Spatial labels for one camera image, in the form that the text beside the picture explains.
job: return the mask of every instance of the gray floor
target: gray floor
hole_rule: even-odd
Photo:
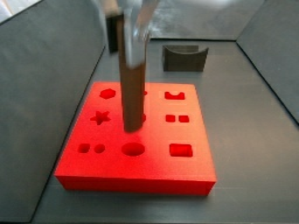
[[[202,73],[162,72],[169,44],[209,47]],[[106,52],[92,80],[117,81]],[[299,128],[236,43],[150,42],[146,80],[197,88],[218,178],[209,196],[65,192],[50,177],[33,222],[299,222]]]

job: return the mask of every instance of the small circular hole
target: small circular hole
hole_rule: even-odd
[[[145,147],[140,143],[126,143],[122,146],[121,151],[126,156],[136,157],[145,152]]]
[[[101,153],[105,150],[105,145],[104,144],[98,144],[94,147],[94,152],[96,153]]]

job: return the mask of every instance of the red shape sorter block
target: red shape sorter block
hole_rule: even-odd
[[[66,190],[206,195],[216,175],[193,85],[145,83],[144,126],[125,133],[120,85],[96,82],[54,176]]]

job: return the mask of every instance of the square hole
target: square hole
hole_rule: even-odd
[[[88,143],[81,143],[78,145],[78,153],[88,153],[89,152],[89,144]]]
[[[172,157],[192,157],[192,146],[189,144],[172,143],[169,145],[169,152]]]

